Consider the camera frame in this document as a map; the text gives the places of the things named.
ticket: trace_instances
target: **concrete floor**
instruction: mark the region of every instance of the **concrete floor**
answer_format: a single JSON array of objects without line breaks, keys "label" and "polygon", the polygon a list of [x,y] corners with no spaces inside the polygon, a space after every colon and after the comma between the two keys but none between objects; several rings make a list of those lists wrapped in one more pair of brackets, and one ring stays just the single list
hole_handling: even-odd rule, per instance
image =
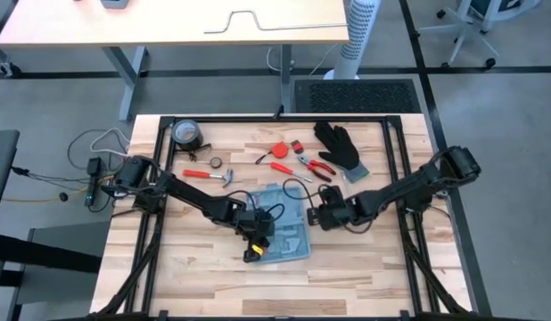
[{"label": "concrete floor", "polygon": [[[0,14],[5,1],[0,0]],[[454,1],[409,1],[417,27],[441,24],[435,13]],[[501,53],[500,66],[551,65],[551,0],[488,35]],[[421,37],[428,66],[446,60],[453,36]],[[299,67],[315,66],[329,46],[297,45]],[[266,46],[150,47],[150,70],[264,68]],[[98,49],[8,50],[24,71],[111,70]],[[324,67],[334,63],[335,51]],[[466,44],[456,66],[480,66],[483,47]],[[363,67],[414,67],[399,2],[385,0]],[[365,76],[365,78],[385,78]],[[416,75],[397,75],[415,81]],[[465,211],[494,314],[551,320],[551,74],[430,76],[448,144],[468,146],[483,168],[462,189]],[[147,78],[136,97],[137,113],[271,112],[279,104],[277,77]],[[21,140],[16,166],[43,175],[81,177],[66,161],[74,136],[88,128],[122,128],[116,121],[120,79],[0,80],[0,129],[16,128]],[[88,158],[87,144],[74,158]],[[5,195],[44,198],[61,190],[11,176]],[[81,198],[40,205],[3,203],[0,233],[25,238],[30,228],[106,221],[109,211],[90,213]],[[12,294],[0,291],[0,320]],[[25,306],[22,319],[77,317],[87,300]]]}]

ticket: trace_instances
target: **black glove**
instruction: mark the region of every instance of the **black glove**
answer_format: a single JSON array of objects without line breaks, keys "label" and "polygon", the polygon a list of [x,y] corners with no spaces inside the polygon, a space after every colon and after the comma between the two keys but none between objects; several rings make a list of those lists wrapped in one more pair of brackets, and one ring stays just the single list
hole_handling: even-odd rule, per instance
[{"label": "black glove", "polygon": [[333,129],[328,122],[318,121],[314,129],[315,136],[329,150],[320,152],[319,157],[341,167],[351,183],[368,175],[368,170],[360,162],[357,148],[350,141],[345,128],[335,126]]}]

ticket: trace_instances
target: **black floor mat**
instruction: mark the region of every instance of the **black floor mat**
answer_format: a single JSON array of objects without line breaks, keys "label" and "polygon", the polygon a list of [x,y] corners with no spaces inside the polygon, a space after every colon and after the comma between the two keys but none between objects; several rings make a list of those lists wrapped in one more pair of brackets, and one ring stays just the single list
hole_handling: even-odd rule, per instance
[{"label": "black floor mat", "polygon": [[420,113],[412,79],[297,80],[297,112]]}]

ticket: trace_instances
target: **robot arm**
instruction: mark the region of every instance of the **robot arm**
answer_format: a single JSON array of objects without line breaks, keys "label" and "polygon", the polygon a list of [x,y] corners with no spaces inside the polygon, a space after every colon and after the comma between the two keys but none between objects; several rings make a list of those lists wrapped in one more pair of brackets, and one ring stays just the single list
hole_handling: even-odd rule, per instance
[{"label": "robot arm", "polygon": [[[149,170],[158,173],[154,185],[148,183]],[[274,234],[274,220],[263,209],[248,209],[245,202],[208,195],[177,179],[174,174],[160,170],[153,160],[143,156],[127,159],[115,174],[113,184],[102,189],[114,198],[134,195],[133,207],[151,213],[164,212],[167,195],[194,206],[212,223],[233,228],[237,235],[248,241],[243,254],[246,263],[261,259],[261,254],[269,246],[267,237]]]},{"label": "robot arm", "polygon": [[480,173],[480,166],[467,148],[450,147],[408,177],[380,190],[364,191],[343,200],[338,186],[326,188],[320,194],[322,205],[308,210],[308,222],[312,226],[319,224],[325,231],[348,223],[372,223],[395,201],[402,201],[405,209],[424,211],[434,194],[471,183]]}]

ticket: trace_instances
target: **hammer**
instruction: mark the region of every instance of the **hammer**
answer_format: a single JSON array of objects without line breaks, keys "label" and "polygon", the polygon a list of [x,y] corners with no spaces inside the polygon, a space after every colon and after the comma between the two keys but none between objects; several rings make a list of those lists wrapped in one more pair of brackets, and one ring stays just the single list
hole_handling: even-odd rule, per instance
[{"label": "hammer", "polygon": [[232,183],[232,175],[233,175],[233,171],[232,169],[228,169],[227,173],[222,176],[222,175],[217,175],[217,174],[210,174],[210,173],[207,173],[207,172],[200,172],[200,171],[196,171],[196,170],[189,170],[189,169],[185,169],[183,170],[183,176],[186,176],[186,177],[200,177],[200,178],[222,178],[224,179],[224,186],[222,187],[226,187],[228,186],[228,184]]}]

